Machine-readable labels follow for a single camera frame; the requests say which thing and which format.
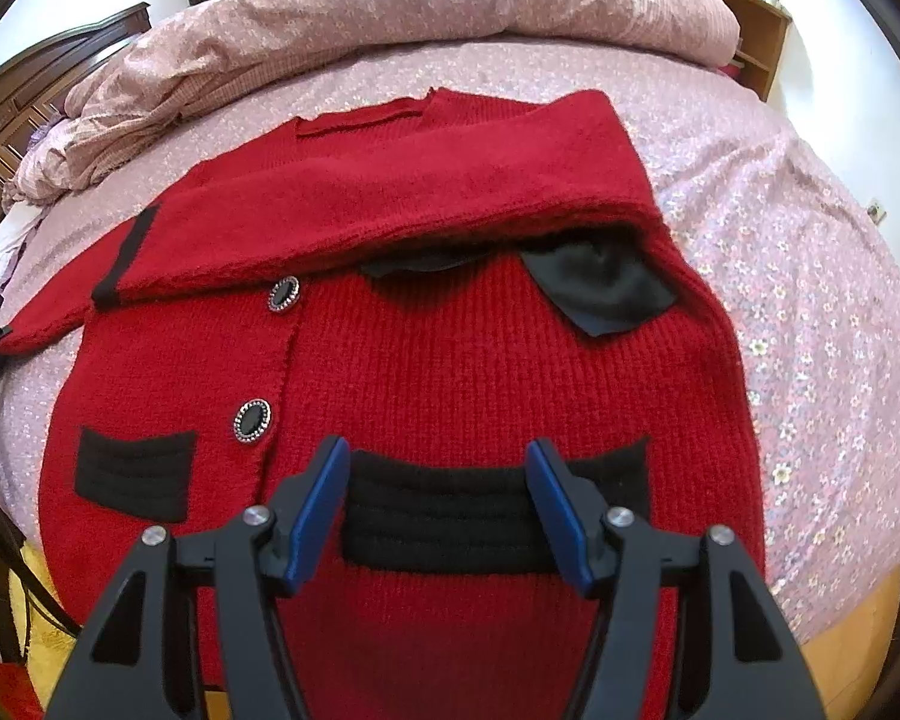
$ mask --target black pocket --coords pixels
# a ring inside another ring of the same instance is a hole
[[[83,428],[74,491],[132,517],[183,522],[196,449],[193,432],[123,442]]]
[[[567,466],[597,485],[612,506],[650,519],[646,444],[639,440]],[[389,571],[557,571],[522,467],[425,469],[354,452],[342,546],[343,560]]]

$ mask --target red knit sweater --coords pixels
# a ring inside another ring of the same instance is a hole
[[[441,90],[295,119],[155,202],[119,308],[98,312],[89,295],[128,223],[60,271],[0,344],[29,353],[84,327],[40,485],[50,573],[78,618],[146,526],[74,493],[83,427],[119,440],[197,432],[178,535],[265,500],[328,433],[441,467],[517,466],[538,436],[568,458],[650,436],[655,526],[727,523],[762,568],[757,448],[730,321],[671,242],[602,94],[533,106]],[[511,254],[384,282],[348,268],[394,245],[505,244],[607,223],[637,228],[679,295],[623,336],[583,336]],[[301,298],[274,314],[269,287],[288,274]],[[274,420],[245,445],[232,421],[252,398]],[[210,594],[200,609],[204,675],[222,683]],[[283,619],[317,720],[553,720],[593,613],[556,575],[375,571],[345,563],[331,538]],[[666,702],[673,639],[665,593],[646,717]]]

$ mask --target black oval button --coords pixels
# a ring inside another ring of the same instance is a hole
[[[280,279],[271,290],[269,309],[280,314],[300,299],[300,280],[296,276]]]
[[[269,403],[262,398],[248,400],[233,418],[233,435],[240,443],[253,443],[264,435],[270,422]]]

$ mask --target pillow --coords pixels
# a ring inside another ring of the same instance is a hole
[[[46,209],[26,202],[18,202],[0,222],[0,292],[13,274],[13,268],[26,236],[36,228]]]

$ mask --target black lining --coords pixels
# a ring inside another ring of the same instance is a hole
[[[538,288],[591,338],[634,330],[677,302],[677,295],[644,262],[639,234],[629,225],[570,230],[521,242],[517,248]],[[495,251],[490,245],[444,245],[373,260],[360,271],[374,279],[401,272],[435,274]]]
[[[570,461],[610,504],[650,518],[647,439]],[[430,469],[357,451],[351,458],[343,558],[423,574],[557,571],[522,467]]]
[[[83,428],[74,491],[132,517],[183,522],[196,449],[193,432],[124,442]]]
[[[101,282],[93,288],[90,298],[98,311],[106,311],[107,309],[116,308],[120,305],[120,295],[117,293],[117,284],[121,277],[133,264],[137,252],[143,245],[146,233],[154,223],[154,217],[160,206],[157,204],[148,205],[144,210],[137,214],[130,232],[120,244],[120,251],[117,252],[117,259],[111,266],[106,276],[103,276]]]

